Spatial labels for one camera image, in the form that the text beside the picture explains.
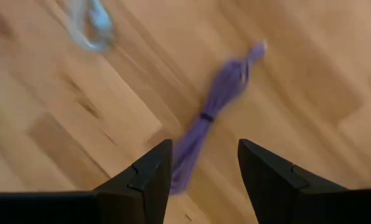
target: purple rope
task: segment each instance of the purple rope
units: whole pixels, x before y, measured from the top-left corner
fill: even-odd
[[[250,67],[264,54],[265,44],[258,44],[246,60],[231,60],[218,73],[200,118],[173,152],[171,194],[178,194],[186,189],[212,121],[227,103],[245,90],[249,81]]]

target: black band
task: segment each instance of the black band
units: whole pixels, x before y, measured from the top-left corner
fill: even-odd
[[[207,120],[207,121],[209,121],[209,122],[214,122],[214,121],[215,121],[215,118],[212,117],[212,116],[209,115],[209,114],[201,113],[201,114],[199,115],[199,117],[200,117],[201,119]]]

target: wooden floor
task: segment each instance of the wooden floor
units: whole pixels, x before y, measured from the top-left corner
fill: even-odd
[[[115,45],[67,34],[70,0],[0,0],[0,191],[92,189],[199,113],[221,64],[266,39],[247,92],[213,125],[166,223],[256,223],[248,138],[371,187],[371,0],[104,0]]]

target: wood grain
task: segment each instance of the wood grain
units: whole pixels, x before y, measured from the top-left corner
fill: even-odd
[[[346,187],[371,187],[371,1],[104,0],[104,54],[69,37],[71,0],[0,0],[0,191],[92,189],[187,131],[228,59],[264,61],[225,108],[166,223],[256,223],[248,138]]]

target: coiled purple rope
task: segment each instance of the coiled purple rope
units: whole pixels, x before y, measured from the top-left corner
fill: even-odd
[[[231,60],[218,73],[200,117],[173,152],[171,194],[186,189],[211,123],[218,112],[247,87],[250,67],[264,56],[265,49],[264,43],[258,44],[246,60]]]

